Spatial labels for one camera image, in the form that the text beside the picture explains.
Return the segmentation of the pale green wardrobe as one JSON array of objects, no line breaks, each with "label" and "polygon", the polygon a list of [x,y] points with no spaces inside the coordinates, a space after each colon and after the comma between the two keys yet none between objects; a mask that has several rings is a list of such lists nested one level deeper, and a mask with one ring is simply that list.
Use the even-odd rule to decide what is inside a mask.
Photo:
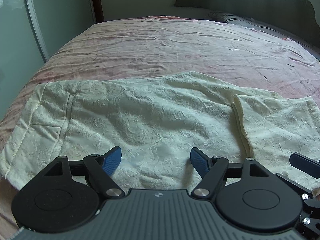
[{"label": "pale green wardrobe", "polygon": [[1,0],[1,117],[31,77],[94,22],[91,0]]}]

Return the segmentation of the pink bed sheet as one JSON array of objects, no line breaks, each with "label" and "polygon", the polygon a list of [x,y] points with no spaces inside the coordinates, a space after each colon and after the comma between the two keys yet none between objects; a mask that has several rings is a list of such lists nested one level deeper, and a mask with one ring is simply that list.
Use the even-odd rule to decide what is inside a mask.
[{"label": "pink bed sheet", "polygon": [[[1,121],[1,152],[39,84],[188,72],[286,99],[311,97],[319,107],[319,61],[289,38],[209,20],[154,16],[108,21],[70,40],[25,85]],[[19,190],[2,176],[1,208],[9,208]]]}]

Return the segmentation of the dark curved headboard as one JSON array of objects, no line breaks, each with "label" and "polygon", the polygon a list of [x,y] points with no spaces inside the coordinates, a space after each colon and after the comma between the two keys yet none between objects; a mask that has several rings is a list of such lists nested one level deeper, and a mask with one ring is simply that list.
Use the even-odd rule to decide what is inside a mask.
[{"label": "dark curved headboard", "polygon": [[228,12],[288,31],[319,28],[308,0],[176,0],[175,6]]}]

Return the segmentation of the grey patterned pillow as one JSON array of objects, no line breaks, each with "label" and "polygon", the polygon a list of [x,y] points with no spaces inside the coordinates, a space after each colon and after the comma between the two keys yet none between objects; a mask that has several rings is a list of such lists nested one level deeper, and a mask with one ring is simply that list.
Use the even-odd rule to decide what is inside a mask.
[{"label": "grey patterned pillow", "polygon": [[265,33],[282,39],[289,38],[295,41],[296,43],[300,44],[305,50],[307,50],[311,55],[313,55],[316,59],[319,60],[319,48],[306,42],[301,37],[298,37],[297,35],[292,34],[281,28],[272,26],[264,22],[256,21],[253,18],[240,17],[221,11],[211,11],[208,14],[208,16],[211,18],[211,20],[216,22],[223,22],[228,24],[239,25],[246,28],[257,29],[259,31],[263,31]]}]

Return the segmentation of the cream embroidered pants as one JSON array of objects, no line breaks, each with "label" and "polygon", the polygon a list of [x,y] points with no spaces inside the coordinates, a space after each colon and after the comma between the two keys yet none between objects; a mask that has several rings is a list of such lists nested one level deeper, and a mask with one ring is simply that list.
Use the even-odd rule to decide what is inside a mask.
[{"label": "cream embroidered pants", "polygon": [[319,158],[313,98],[239,87],[197,72],[151,79],[39,84],[1,152],[1,175],[21,189],[53,159],[122,149],[114,180],[125,190],[192,189],[193,147],[231,162],[254,158],[319,194],[319,180],[293,168],[298,152]]}]

